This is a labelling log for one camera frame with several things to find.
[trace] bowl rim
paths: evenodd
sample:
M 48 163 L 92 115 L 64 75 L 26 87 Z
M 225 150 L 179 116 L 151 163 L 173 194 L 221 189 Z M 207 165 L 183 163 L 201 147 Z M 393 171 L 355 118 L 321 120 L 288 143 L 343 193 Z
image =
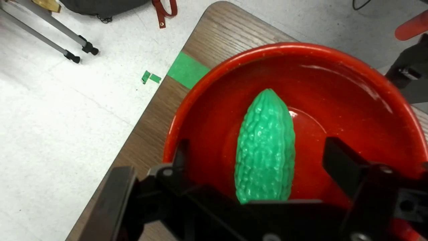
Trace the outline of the bowl rim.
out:
M 206 73 L 189 91 L 189 94 L 178 107 L 166 136 L 165 150 L 163 150 L 163 162 L 173 162 L 173 158 L 175 155 L 175 148 L 178 144 L 181 127 L 186 120 L 187 114 L 193 108 L 194 103 L 199 99 L 199 96 L 205 91 L 207 91 L 210 86 L 217 81 L 217 79 L 234 71 L 236 68 L 244 64 L 249 64 L 265 57 L 273 57 L 273 56 L 280 56 L 286 53 L 317 55 L 317 57 L 339 60 L 348 69 L 357 72 L 364 79 L 368 79 L 372 87 L 377 90 L 380 94 L 383 94 L 383 98 L 385 98 L 387 103 L 392 106 L 392 108 L 396 111 L 396 115 L 405 116 L 404 122 L 407 126 L 412 127 L 409 130 L 412 131 L 415 140 L 417 140 L 419 143 L 419 146 L 415 146 L 415 150 L 417 150 L 421 158 L 421 162 L 424 160 L 428 162 L 428 147 L 426 143 L 426 136 L 420 126 L 420 122 L 417 120 L 411 104 L 404 99 L 404 96 L 399 92 L 399 90 L 388 79 L 385 79 L 380 72 L 369 67 L 367 63 L 359 60 L 357 57 L 331 47 L 310 44 L 310 43 L 276 43 L 276 44 L 261 45 L 261 47 L 241 52 L 238 55 L 234 55 L 228 60 L 222 61 L 221 64 L 218 64 L 217 67 L 214 67 L 213 69 L 210 69 L 210 72 Z

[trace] metal bolt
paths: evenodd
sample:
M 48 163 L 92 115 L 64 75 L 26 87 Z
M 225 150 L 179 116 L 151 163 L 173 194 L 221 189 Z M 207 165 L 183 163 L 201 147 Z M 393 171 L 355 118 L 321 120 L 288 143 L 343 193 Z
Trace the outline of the metal bolt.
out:
M 165 177 L 171 177 L 171 175 L 173 175 L 173 169 L 165 169 L 165 170 L 162 171 L 162 174 L 163 174 Z
M 393 174 L 393 170 L 389 169 L 388 166 L 380 166 L 380 170 L 385 174 Z
M 352 241 L 372 241 L 371 237 L 368 237 L 364 233 L 353 233 L 353 234 L 351 234 L 351 239 Z
M 266 233 L 264 241 L 281 241 L 281 238 L 274 233 Z

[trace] green textured object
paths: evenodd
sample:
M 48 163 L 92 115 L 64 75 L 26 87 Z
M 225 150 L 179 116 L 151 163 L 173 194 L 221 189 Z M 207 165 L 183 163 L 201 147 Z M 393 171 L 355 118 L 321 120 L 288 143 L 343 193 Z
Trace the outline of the green textured object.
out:
M 289 198 L 294 139 L 286 104 L 273 90 L 264 90 L 249 107 L 238 136 L 236 190 L 241 203 Z

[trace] tripod leg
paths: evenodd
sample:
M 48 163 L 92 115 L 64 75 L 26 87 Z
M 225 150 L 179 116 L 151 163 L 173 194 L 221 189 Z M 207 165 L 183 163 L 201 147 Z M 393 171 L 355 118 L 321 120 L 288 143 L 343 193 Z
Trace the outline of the tripod leg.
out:
M 52 17 L 50 11 L 40 8 L 39 5 L 34 4 L 31 0 L 20 0 L 19 3 L 22 5 L 24 5 L 26 8 L 28 8 L 31 12 L 34 12 L 35 15 L 38 15 L 39 17 L 42 17 L 43 20 L 46 20 L 47 23 L 50 23 L 51 25 L 54 25 L 55 28 L 58 28 L 59 31 L 62 31 L 64 35 L 67 35 L 68 37 L 71 37 L 72 40 L 79 43 L 84 52 L 91 52 L 92 55 L 98 55 L 98 52 L 99 52 L 98 48 L 95 48 L 83 36 L 76 35 L 74 31 L 67 28 L 64 24 L 58 21 L 55 17 Z
M 23 28 L 24 31 L 30 32 L 31 35 L 34 35 L 35 37 L 40 39 L 42 41 L 44 41 L 46 44 L 51 45 L 52 48 L 58 49 L 59 52 L 62 52 L 67 59 L 79 63 L 80 57 L 75 56 L 74 53 L 68 52 L 67 49 L 62 48 L 60 45 L 58 45 L 56 43 L 54 43 L 52 40 L 50 40 L 48 37 L 40 35 L 38 31 L 32 29 L 31 27 L 28 27 L 27 24 L 24 24 L 23 21 L 20 21 L 19 19 L 16 19 L 15 16 L 10 15 L 8 12 L 6 12 L 3 8 L 0 8 L 0 13 L 4 13 L 4 16 L 7 19 L 10 19 L 12 23 L 15 23 L 16 25 L 19 25 L 20 28 Z

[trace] white floor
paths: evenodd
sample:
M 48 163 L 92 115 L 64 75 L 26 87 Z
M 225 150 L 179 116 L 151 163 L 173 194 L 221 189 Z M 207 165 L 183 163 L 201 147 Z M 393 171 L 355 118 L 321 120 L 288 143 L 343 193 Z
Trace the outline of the white floor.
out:
M 102 24 L 66 8 L 56 17 L 100 48 L 79 45 L 27 13 L 7 9 L 83 57 L 74 64 L 0 15 L 0 239 L 64 239 L 145 111 L 203 11 L 214 0 L 178 1 L 179 15 L 159 29 L 147 4 Z M 233 0 L 302 40 L 391 64 L 415 40 L 393 29 L 427 9 L 420 1 L 373 0 L 361 12 L 351 0 Z

